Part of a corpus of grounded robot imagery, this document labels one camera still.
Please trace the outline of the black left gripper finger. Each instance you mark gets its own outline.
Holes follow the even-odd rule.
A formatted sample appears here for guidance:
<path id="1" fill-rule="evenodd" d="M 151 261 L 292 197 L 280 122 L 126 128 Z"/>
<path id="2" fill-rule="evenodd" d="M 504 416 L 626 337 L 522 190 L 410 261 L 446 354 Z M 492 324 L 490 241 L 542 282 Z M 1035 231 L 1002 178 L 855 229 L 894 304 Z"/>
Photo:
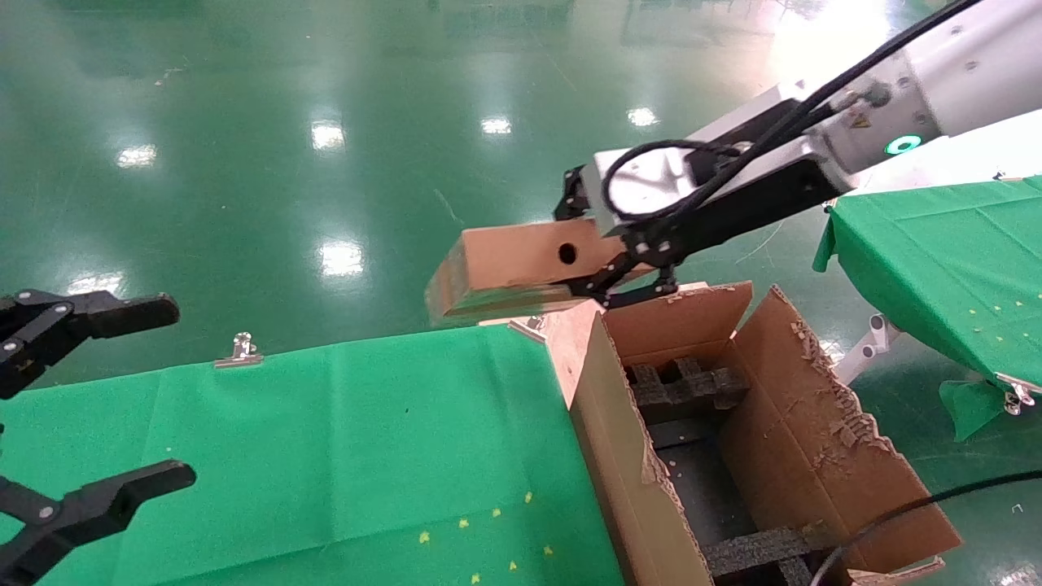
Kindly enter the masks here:
<path id="1" fill-rule="evenodd" d="M 1 298 L 1 397 L 11 400 L 89 339 L 160 329 L 180 320 L 166 294 L 120 300 L 109 291 L 57 295 L 25 289 Z"/>
<path id="2" fill-rule="evenodd" d="M 1 582 L 36 584 L 73 550 L 125 531 L 146 500 L 185 490 L 196 481 L 189 464 L 166 460 L 86 483 L 55 500 L 3 477 L 2 515 L 23 526 L 2 545 Z"/>

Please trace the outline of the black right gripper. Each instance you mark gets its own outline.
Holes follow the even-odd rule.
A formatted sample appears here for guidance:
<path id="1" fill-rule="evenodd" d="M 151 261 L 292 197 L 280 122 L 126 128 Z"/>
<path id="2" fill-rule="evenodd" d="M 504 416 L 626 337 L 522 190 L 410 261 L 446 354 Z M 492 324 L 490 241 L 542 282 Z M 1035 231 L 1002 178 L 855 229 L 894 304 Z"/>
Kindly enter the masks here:
<path id="1" fill-rule="evenodd" d="M 730 238 L 782 221 L 809 207 L 826 203 L 841 190 L 826 177 L 815 160 L 800 160 L 776 172 L 708 201 L 674 218 L 669 229 L 651 237 L 623 236 L 626 245 L 588 277 L 566 280 L 574 297 L 592 298 L 604 310 L 646 303 L 680 290 L 675 271 L 686 257 L 718 246 Z M 576 219 L 589 210 L 584 188 L 584 164 L 563 174 L 562 196 L 555 221 Z M 618 291 L 617 286 L 641 265 L 655 268 L 658 277 L 647 286 Z"/>

